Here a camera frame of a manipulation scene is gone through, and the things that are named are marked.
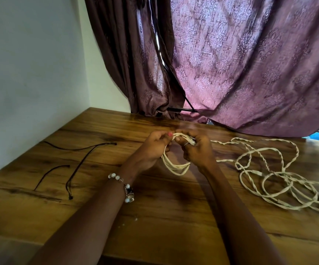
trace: macrame cord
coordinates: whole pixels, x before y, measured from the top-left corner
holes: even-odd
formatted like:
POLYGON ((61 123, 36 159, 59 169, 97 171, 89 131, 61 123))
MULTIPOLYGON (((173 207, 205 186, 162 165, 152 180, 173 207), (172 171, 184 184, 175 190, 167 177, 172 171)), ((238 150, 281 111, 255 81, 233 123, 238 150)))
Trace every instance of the macrame cord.
MULTIPOLYGON (((176 137, 183 137, 185 138, 191 145, 195 145, 195 139, 183 134, 183 133, 174 133, 173 134, 173 139, 175 139, 176 137)), ((314 185, 319 185, 319 182, 316 181, 309 181, 306 178, 300 176, 299 174, 296 173, 292 173, 292 172, 286 172, 286 168, 288 168, 299 156, 299 149, 297 147, 297 145, 295 143, 293 143, 292 141, 288 141, 288 140, 284 140, 284 139, 280 139, 280 138, 270 138, 270 139, 262 139, 265 141, 282 141, 282 142, 288 142, 291 143, 293 146, 296 147, 296 155, 295 157, 288 163, 288 164, 284 164, 284 160, 283 160, 283 156, 281 154, 281 152, 276 149, 276 148, 260 148, 260 149, 255 149, 253 148, 251 145, 249 145, 247 142, 256 142, 256 141, 252 141, 252 140, 247 140, 244 138, 239 138, 239 137, 235 137, 233 139, 231 139, 228 142, 220 142, 220 141, 216 141, 216 140, 211 140, 211 142, 216 142, 219 143, 221 145, 226 145, 226 144, 240 144, 243 145, 246 148, 246 152, 243 153, 241 156, 239 156, 237 158, 237 160, 232 160, 232 159, 224 159, 224 160, 216 160, 216 162, 233 162, 234 166, 236 167, 236 169, 238 171, 241 171, 241 173, 239 174, 239 181, 241 182, 241 184, 243 185, 243 187, 245 187, 248 191, 250 191, 251 193, 253 193, 256 196, 262 197, 265 201, 267 201, 268 203, 271 203, 273 205, 276 205, 278 207, 281 207, 283 209, 289 209, 289 210, 300 210, 302 208, 305 207, 309 207, 311 209, 314 209, 316 211, 319 212, 319 208, 314 207, 313 204, 319 204, 319 192, 315 189, 314 185), (278 155, 281 158, 281 171, 280 172, 274 172, 272 170, 270 170, 268 163, 266 161, 266 159, 264 158, 264 156, 261 154, 262 151, 267 151, 267 150, 272 150, 272 151, 276 151, 278 153, 278 155), (257 153, 261 159, 263 159, 263 162, 265 164, 266 169, 268 170, 269 174, 267 175, 263 175, 262 172, 257 171, 257 170, 250 170, 248 169, 250 166, 250 162, 251 162, 251 158, 252 158, 252 154, 253 153, 257 153), (245 157, 245 156, 249 156, 249 160, 248 163, 244 166, 242 165, 239 161, 245 157), (250 173, 252 174, 256 174, 258 176, 263 177, 262 183, 261 183, 261 188, 263 190, 263 194, 258 191, 254 180, 250 177, 250 173), (242 180, 242 175, 246 174, 246 176, 248 177, 248 180, 250 181, 253 189, 249 188, 248 186, 246 186, 242 180), (277 177, 280 177, 284 180, 284 182, 286 183, 286 187, 277 192, 277 193, 273 193, 270 194, 267 192, 267 190, 265 189, 264 185, 266 180, 271 177, 272 175, 275 175, 277 177), (308 197, 306 196, 304 193, 302 193, 301 191, 299 191, 295 186, 294 183, 299 183, 300 185, 304 186, 306 189, 308 189, 310 192, 313 193, 313 197, 308 197), (276 197, 281 195, 282 193, 288 192, 290 191, 290 193, 292 194, 292 196, 301 204, 300 206, 293 206, 290 205, 284 201, 281 201, 279 199, 277 199, 276 197)), ((165 164, 165 166, 175 175, 177 176, 182 176, 184 175, 190 166, 190 162, 186 163, 186 164, 182 164, 182 165, 175 165, 173 164, 168 157, 165 154, 165 150, 164 153, 162 155, 162 160, 165 164)))

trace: white wall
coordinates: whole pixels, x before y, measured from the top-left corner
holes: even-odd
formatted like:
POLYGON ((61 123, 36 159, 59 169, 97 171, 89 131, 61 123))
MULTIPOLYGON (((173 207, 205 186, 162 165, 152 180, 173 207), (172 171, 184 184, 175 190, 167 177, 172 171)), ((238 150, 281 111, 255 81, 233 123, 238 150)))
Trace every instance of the white wall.
POLYGON ((84 0, 78 0, 78 7, 91 107, 131 112, 128 99, 113 82, 105 68, 84 0))
POLYGON ((77 0, 0 0, 0 168, 88 107, 77 0))

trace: table surface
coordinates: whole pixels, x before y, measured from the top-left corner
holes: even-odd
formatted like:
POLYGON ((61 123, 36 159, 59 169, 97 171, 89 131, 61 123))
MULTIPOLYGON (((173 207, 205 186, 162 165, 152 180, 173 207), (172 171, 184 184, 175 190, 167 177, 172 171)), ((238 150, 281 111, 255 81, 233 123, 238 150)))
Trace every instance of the table surface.
MULTIPOLYGON (((40 142, 0 170, 0 237, 43 244, 95 191, 111 172, 131 155, 154 130, 195 128, 212 140, 262 137, 234 133, 228 129, 155 117, 89 108, 46 138, 59 147, 82 148, 101 142, 72 180, 73 200, 68 200, 65 182, 88 150, 63 151, 40 142), (40 178, 53 167, 70 165, 40 178)), ((319 181, 319 141, 291 139, 300 150, 288 171, 319 181)), ((284 142, 258 142, 276 147, 290 161, 294 147, 284 142)), ((217 158, 236 159, 244 149, 213 144, 217 158)), ((183 163, 181 149, 169 154, 183 163)), ((276 152, 264 152, 272 169, 280 171, 276 152)), ((262 162, 253 158, 256 169, 262 162)), ((268 204, 245 190, 232 163, 220 167, 239 197, 268 233, 289 264, 319 264, 319 213, 311 209, 289 211, 268 204)), ((281 189, 272 179, 270 191, 281 189)), ((206 179, 191 166, 181 177, 171 174, 159 160, 134 184, 135 202, 125 204, 112 227, 104 255, 155 264, 229 264, 220 233, 222 217, 206 179)))

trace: white rope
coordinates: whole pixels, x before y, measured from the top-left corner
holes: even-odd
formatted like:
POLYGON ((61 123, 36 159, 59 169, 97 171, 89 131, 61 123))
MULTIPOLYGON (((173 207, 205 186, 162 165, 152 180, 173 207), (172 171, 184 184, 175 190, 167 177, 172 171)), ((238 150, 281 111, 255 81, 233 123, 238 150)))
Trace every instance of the white rope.
MULTIPOLYGON (((173 134, 173 139, 175 139, 176 137, 183 137, 185 138, 191 145, 195 145, 195 140, 194 138, 183 134, 183 133, 174 133, 173 134)), ((232 159, 224 159, 224 160, 216 160, 216 162, 233 162, 236 169, 238 171, 241 171, 241 173, 239 174, 239 181, 241 182, 241 184, 243 185, 243 187, 245 187, 248 191, 250 191, 251 193, 253 193, 254 195, 260 196, 262 197, 265 201, 267 201, 268 203, 271 203, 273 205, 276 205, 278 207, 281 207, 283 209, 290 209, 290 210, 300 210, 302 208, 305 207, 310 207, 316 211, 319 212, 319 208, 316 208, 312 205, 314 204, 319 204, 319 192, 315 189, 314 185, 319 185, 319 182, 316 181, 309 181, 306 178, 296 174, 296 173, 292 173, 292 172, 286 172, 286 168, 288 168, 299 156, 299 149, 297 147, 297 145, 295 143, 293 143, 292 141, 288 141, 288 140, 284 140, 284 139, 279 139, 279 138, 270 138, 270 139, 262 139, 265 141, 283 141, 283 142, 288 142, 291 143, 293 146, 296 147, 296 155, 295 157, 288 163, 288 164, 284 164, 284 160, 283 160, 283 156, 281 154, 281 152, 276 149, 276 148, 260 148, 260 149, 255 149, 253 148, 251 145, 249 145, 247 142, 255 142, 252 140, 247 140, 244 138, 238 138, 235 137, 233 139, 231 139, 231 141, 228 142, 220 142, 220 141, 216 141, 216 140, 211 140, 211 142, 216 142, 219 143, 221 145, 226 145, 226 144, 240 144, 243 145, 246 148, 246 152, 243 153, 241 156, 239 156, 237 158, 237 160, 232 160, 232 159), (272 170, 270 170, 268 163, 266 161, 266 159, 264 158, 264 156, 260 153, 261 151, 267 151, 267 150, 272 150, 272 151, 276 151, 280 158, 281 158, 281 171, 280 172, 274 172, 272 170), (250 162, 251 162, 251 158, 252 158, 252 154, 253 153, 257 153, 264 161, 265 167, 268 170, 269 174, 267 175, 263 175, 262 172, 260 171, 256 171, 256 170, 247 170, 250 166, 250 162), (249 156, 249 160, 248 163, 244 166, 242 165, 239 161, 245 157, 245 156, 249 156), (253 181, 253 179, 250 177, 250 173, 252 174, 256 174, 258 176, 263 177, 263 181, 261 183, 261 188, 263 189, 264 193, 260 193, 253 181), (242 180, 242 175, 246 174, 246 176, 248 177, 253 189, 247 187, 243 180, 242 180), (277 193, 273 193, 270 194, 267 192, 267 190, 264 187, 264 184, 266 182, 266 180, 271 177, 272 175, 275 175, 277 177, 280 177, 284 180, 284 182, 286 183, 286 187, 277 192, 277 193), (313 197, 308 197, 306 196, 304 193, 302 193, 301 191, 299 191, 295 186, 294 183, 299 183, 301 186, 304 186, 306 189, 308 189, 311 193, 313 193, 313 197), (279 196, 282 193, 288 192, 290 191, 290 193, 292 194, 292 196, 301 204, 300 206, 293 206, 290 205, 284 201, 281 201, 279 199, 277 199, 276 197, 279 196)), ((190 162, 186 163, 186 164, 182 164, 182 165, 175 165, 173 164, 168 157, 165 154, 165 150, 164 153, 162 155, 162 160, 165 164, 165 166, 175 175, 177 176, 182 176, 184 175, 190 166, 190 162)))

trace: bracelet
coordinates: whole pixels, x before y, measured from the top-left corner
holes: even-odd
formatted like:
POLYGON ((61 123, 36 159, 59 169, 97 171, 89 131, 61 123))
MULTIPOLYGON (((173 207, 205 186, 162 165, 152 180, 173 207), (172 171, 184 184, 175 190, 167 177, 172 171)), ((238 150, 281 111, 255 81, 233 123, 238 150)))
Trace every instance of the bracelet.
MULTIPOLYGON (((108 178, 115 178, 117 181, 119 182, 124 182, 124 179, 120 178, 120 176, 118 176, 115 173, 111 173, 108 175, 108 178)), ((130 184, 124 184, 124 189, 125 189, 125 203, 131 203, 135 200, 134 198, 134 193, 133 193, 133 189, 130 188, 130 184)))

